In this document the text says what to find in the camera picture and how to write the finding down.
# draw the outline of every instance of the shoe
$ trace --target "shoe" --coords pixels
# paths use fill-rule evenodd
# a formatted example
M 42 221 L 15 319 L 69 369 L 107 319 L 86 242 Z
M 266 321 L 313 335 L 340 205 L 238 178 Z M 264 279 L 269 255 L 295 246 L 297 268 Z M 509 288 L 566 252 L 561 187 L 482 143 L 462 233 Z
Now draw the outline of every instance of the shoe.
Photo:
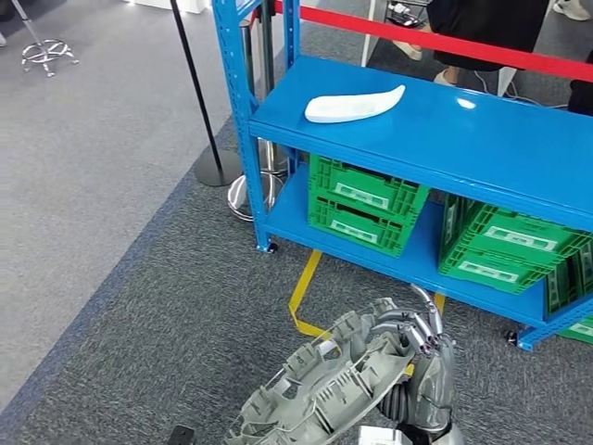
M 444 77 L 445 71 L 447 70 L 442 70 L 438 74 L 437 74 L 436 77 L 435 77 L 435 83 L 438 83 L 439 85 L 444 85 L 444 86 L 455 86 L 454 83 L 450 83 L 447 79 L 445 79 Z
M 552 7 L 558 14 L 564 14 L 569 19 L 585 21 L 591 19 L 585 8 L 582 7 L 580 0 L 558 0 Z
M 398 42 L 397 40 L 392 41 L 393 45 L 397 46 L 398 48 L 403 51 L 406 56 L 411 58 L 412 60 L 420 61 L 422 59 L 422 52 L 419 49 L 416 49 L 411 44 L 407 44 L 406 42 Z

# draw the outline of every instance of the yellow floor tape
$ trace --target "yellow floor tape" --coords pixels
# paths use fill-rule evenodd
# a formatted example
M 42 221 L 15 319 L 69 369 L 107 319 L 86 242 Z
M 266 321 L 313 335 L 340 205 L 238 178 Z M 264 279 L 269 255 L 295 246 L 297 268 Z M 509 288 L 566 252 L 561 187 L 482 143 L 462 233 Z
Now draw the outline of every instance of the yellow floor tape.
M 292 292 L 290 300 L 288 301 L 288 311 L 290 313 L 290 316 L 294 322 L 294 325 L 297 327 L 297 330 L 306 336 L 319 337 L 324 335 L 325 332 L 324 330 L 319 327 L 309 324 L 307 322 L 303 322 L 303 320 L 299 320 L 297 317 L 297 311 L 299 309 L 299 306 L 301 305 L 303 297 L 305 296 L 305 292 L 306 292 L 307 287 L 309 286 L 311 279 L 313 277 L 315 269 L 317 269 L 320 259 L 321 252 L 318 250 L 313 250 L 307 260 L 305 268 L 303 269 L 301 277 L 299 278 L 299 282 L 297 283 L 297 287 L 295 287 Z M 438 309 L 438 311 L 442 314 L 443 309 L 445 306 L 445 296 L 438 293 L 435 294 L 435 304 L 436 305 L 437 309 Z M 414 365 L 412 363 L 409 364 L 405 370 L 406 375 L 412 375 L 413 372 Z
M 288 311 L 290 312 L 292 319 L 294 321 L 294 325 L 297 326 L 297 330 L 306 336 L 318 337 L 325 332 L 317 326 L 313 326 L 312 324 L 309 324 L 297 318 L 297 310 L 301 305 L 303 297 L 304 297 L 307 287 L 309 286 L 311 279 L 313 277 L 315 270 L 317 269 L 317 265 L 319 264 L 320 259 L 321 252 L 318 250 L 313 250 L 311 253 L 309 259 L 305 265 L 305 268 L 303 269 L 301 277 L 299 278 L 299 282 L 297 283 L 297 287 L 292 292 L 292 297 L 290 297 L 290 300 L 288 302 Z

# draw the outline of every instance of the crate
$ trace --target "crate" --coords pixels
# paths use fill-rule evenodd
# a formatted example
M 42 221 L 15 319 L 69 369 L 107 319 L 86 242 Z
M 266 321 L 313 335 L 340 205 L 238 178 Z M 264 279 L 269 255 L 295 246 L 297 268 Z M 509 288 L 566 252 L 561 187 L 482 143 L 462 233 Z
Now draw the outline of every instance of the crate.
M 309 157 L 309 195 L 324 197 L 352 209 L 412 224 L 428 197 L 429 187 L 360 167 Z
M 556 312 L 577 298 L 573 264 L 570 260 L 561 262 L 545 277 L 545 313 Z
M 588 243 L 580 252 L 559 264 L 556 270 L 545 278 L 545 312 L 548 315 L 591 292 L 591 248 L 591 243 Z M 593 313 L 561 331 L 559 335 L 593 344 Z
M 309 206 L 309 225 L 388 255 L 401 254 L 413 228 L 324 197 L 309 195 Z
M 553 268 L 470 248 L 458 249 L 453 255 L 441 257 L 438 264 L 438 272 L 444 275 L 511 294 L 521 294 L 552 271 Z
M 560 333 L 562 337 L 584 341 L 593 345 L 593 314 L 581 322 L 573 324 Z
M 452 243 L 512 255 L 531 264 L 560 264 L 593 239 L 588 232 L 467 198 L 451 198 L 450 205 L 461 209 L 457 211 L 459 219 L 455 223 L 459 226 Z
M 582 297 L 593 292 L 593 241 L 573 256 L 576 291 Z

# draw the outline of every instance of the shelf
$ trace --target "shelf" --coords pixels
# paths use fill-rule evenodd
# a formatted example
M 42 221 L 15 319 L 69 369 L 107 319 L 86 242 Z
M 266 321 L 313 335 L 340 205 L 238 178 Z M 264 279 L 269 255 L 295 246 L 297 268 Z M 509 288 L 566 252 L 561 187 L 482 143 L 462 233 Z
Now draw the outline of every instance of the shelf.
M 442 207 L 426 202 L 400 258 L 350 243 L 307 224 L 309 168 L 301 165 L 289 179 L 264 222 L 266 230 L 282 238 L 316 248 L 345 261 L 415 283 L 449 298 L 530 326 L 543 326 L 543 280 L 520 295 L 456 280 L 437 271 Z
M 383 92 L 395 108 L 306 121 L 318 95 Z M 593 119 L 459 88 L 299 57 L 250 120 L 253 136 L 593 232 Z

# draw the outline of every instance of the white insole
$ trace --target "white insole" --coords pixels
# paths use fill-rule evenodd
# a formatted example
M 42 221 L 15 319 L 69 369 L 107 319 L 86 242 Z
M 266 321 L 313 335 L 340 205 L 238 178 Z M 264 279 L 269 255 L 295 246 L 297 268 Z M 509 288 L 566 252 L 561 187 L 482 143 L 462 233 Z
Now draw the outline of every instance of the white insole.
M 371 95 L 322 95 L 312 99 L 305 109 L 305 117 L 316 123 L 370 118 L 395 107 L 404 91 L 404 85 L 399 85 L 392 91 Z

